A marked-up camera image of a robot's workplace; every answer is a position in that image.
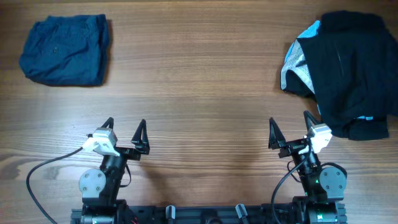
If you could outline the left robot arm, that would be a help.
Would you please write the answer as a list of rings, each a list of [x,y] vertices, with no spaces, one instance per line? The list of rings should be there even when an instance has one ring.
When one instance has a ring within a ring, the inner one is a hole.
[[[114,133],[112,117],[93,133],[83,144],[85,151],[94,151],[103,156],[98,169],[84,172],[79,181],[83,207],[71,214],[71,223],[79,224],[116,224],[138,223],[138,217],[129,208],[124,199],[117,199],[123,175],[130,174],[128,160],[138,161],[142,155],[148,155],[150,144],[147,136],[146,120],[141,120],[131,143],[134,147],[119,147]]]

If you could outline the black shorts with white lining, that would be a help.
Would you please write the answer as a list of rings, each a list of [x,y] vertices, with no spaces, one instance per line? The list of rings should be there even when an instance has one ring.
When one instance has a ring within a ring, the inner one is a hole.
[[[334,136],[387,138],[397,115],[397,41],[381,16],[334,11],[318,34],[296,38],[280,71],[280,89],[317,103]]]

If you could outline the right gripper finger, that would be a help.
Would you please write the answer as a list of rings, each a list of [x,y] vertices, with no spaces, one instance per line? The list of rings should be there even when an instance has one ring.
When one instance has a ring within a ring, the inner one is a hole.
[[[320,121],[317,120],[308,110],[303,112],[303,116],[308,131],[311,127],[320,124]]]
[[[269,127],[270,127],[270,133],[269,133],[268,148],[279,149],[284,147],[286,145],[285,137],[280,128],[278,127],[274,118],[269,119]]]

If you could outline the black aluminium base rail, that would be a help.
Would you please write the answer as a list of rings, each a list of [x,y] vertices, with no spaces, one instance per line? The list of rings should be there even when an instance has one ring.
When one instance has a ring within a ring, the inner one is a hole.
[[[271,206],[262,204],[229,207],[130,206],[137,217],[134,223],[275,223]],[[302,212],[293,204],[275,205],[280,223],[343,223],[347,224],[345,205],[307,206]]]

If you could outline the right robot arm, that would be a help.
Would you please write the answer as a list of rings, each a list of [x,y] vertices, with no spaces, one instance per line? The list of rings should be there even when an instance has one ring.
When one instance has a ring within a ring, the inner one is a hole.
[[[268,148],[278,149],[279,157],[291,157],[295,164],[275,187],[270,205],[272,223],[337,223],[348,221],[344,199],[348,173],[333,162],[321,163],[317,154],[329,144],[331,129],[309,112],[303,116],[307,134],[301,139],[287,141],[274,118],[269,119]],[[288,177],[298,173],[305,195],[294,197],[287,205],[275,203],[277,193]]]

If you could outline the light blue garment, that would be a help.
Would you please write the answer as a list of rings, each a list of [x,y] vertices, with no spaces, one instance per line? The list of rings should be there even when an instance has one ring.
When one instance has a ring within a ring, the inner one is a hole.
[[[298,38],[310,38],[310,37],[314,37],[318,34],[318,29],[321,25],[321,21],[317,20],[315,21],[310,27],[308,27],[306,30],[304,30],[299,36]],[[295,42],[292,43],[292,45],[289,47],[284,62],[287,61],[287,59],[289,58],[290,54],[293,51],[293,47],[295,45]]]

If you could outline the folded navy blue shorts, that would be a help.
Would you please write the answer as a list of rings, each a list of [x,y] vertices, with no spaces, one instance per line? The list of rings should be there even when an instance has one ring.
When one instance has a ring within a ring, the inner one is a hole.
[[[36,22],[19,65],[26,78],[50,86],[100,86],[110,34],[104,14],[49,16]]]

